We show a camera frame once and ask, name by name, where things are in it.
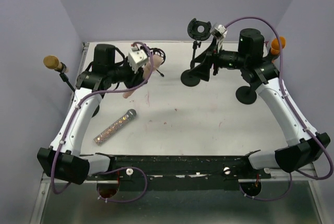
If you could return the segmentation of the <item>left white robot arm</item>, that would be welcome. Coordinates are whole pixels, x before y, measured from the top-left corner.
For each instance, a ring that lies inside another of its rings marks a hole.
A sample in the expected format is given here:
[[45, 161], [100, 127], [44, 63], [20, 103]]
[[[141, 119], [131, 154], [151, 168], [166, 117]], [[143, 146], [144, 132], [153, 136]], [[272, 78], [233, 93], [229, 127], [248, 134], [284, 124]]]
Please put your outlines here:
[[134, 91], [147, 83], [154, 67], [153, 55], [142, 42], [134, 42], [128, 55], [111, 44], [97, 44], [93, 60], [77, 77], [73, 102], [65, 121], [48, 148], [40, 148], [37, 159], [44, 173], [52, 180], [81, 185], [92, 174], [109, 180], [115, 176], [112, 158], [104, 154], [81, 156], [84, 135], [91, 118], [96, 115], [104, 95], [113, 84], [123, 83], [122, 92]]

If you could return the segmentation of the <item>pink microphone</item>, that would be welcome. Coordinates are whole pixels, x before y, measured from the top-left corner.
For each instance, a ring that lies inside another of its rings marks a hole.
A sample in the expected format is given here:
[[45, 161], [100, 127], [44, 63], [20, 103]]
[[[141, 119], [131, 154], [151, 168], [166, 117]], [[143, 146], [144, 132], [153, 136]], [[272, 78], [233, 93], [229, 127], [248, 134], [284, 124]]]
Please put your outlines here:
[[151, 62], [148, 61], [145, 66], [143, 67], [143, 69], [141, 71], [138, 72], [138, 74], [135, 75], [135, 79], [134, 81], [130, 82], [130, 85], [126, 85], [126, 87], [128, 89], [132, 89], [133, 87], [135, 88], [139, 88], [141, 87], [140, 84], [146, 84], [148, 82], [148, 78], [151, 75], [151, 69], [152, 72], [154, 72], [155, 70], [157, 70], [160, 65], [162, 64], [163, 58], [158, 56], [158, 55], [153, 55], [153, 67], [151, 67]]

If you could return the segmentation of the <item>black tripod shock mount stand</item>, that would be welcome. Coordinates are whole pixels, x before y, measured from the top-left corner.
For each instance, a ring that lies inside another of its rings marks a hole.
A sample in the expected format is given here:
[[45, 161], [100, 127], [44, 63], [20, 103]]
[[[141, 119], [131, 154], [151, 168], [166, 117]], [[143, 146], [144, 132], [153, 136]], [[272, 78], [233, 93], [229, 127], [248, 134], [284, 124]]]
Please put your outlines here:
[[[161, 63], [160, 66], [164, 64], [165, 60], [166, 60], [166, 54], [165, 52], [160, 49], [160, 48], [149, 48], [150, 52], [152, 55], [157, 55], [159, 56], [159, 58], [161, 59]], [[161, 77], [164, 77], [164, 74], [162, 72], [159, 71], [159, 68], [156, 64], [153, 65], [154, 66], [154, 70], [160, 74]]]

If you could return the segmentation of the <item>black round base shock stand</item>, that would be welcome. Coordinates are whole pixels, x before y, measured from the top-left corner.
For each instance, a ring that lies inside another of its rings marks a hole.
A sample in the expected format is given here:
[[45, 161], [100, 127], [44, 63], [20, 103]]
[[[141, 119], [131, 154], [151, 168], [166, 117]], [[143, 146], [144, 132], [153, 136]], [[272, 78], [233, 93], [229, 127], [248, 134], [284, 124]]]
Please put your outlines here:
[[196, 18], [192, 19], [187, 26], [187, 33], [193, 41], [193, 54], [190, 61], [189, 69], [181, 74], [181, 82], [188, 87], [194, 87], [200, 83], [200, 78], [192, 76], [190, 71], [195, 67], [196, 50], [200, 48], [201, 43], [210, 37], [211, 22], [199, 21]]

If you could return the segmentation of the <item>silver glitter microphone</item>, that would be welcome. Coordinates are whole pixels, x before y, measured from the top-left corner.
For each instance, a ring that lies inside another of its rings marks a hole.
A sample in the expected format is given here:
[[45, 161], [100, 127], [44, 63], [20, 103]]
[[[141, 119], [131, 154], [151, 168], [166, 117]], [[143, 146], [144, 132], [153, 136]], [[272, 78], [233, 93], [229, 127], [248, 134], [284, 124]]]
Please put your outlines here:
[[98, 134], [93, 141], [98, 145], [104, 144], [112, 136], [114, 136], [118, 131], [120, 131], [124, 126], [126, 126], [130, 121], [132, 121], [137, 115], [135, 109], [129, 109], [125, 114], [123, 114], [114, 123], [108, 126], [100, 134]]

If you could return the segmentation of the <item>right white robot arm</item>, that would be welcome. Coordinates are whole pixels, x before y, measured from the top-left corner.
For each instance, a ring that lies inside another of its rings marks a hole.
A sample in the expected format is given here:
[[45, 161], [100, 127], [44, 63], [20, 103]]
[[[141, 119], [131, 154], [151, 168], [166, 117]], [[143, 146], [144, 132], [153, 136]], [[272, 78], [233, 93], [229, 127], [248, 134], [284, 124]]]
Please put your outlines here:
[[291, 173], [316, 161], [326, 152], [330, 137], [309, 123], [288, 93], [279, 70], [272, 62], [279, 50], [271, 49], [264, 56], [264, 37], [253, 28], [240, 32], [237, 51], [223, 50], [221, 42], [225, 33], [223, 27], [214, 28], [211, 32], [189, 33], [195, 43], [209, 35], [213, 35], [213, 40], [205, 51], [193, 57], [190, 69], [181, 74], [182, 83], [193, 87], [202, 80], [209, 81], [210, 76], [222, 68], [239, 70], [247, 85], [237, 89], [237, 100], [242, 104], [253, 104], [261, 97], [281, 127], [287, 143], [287, 147], [269, 154], [251, 154], [249, 160], [241, 163], [241, 174], [252, 178], [265, 167]]

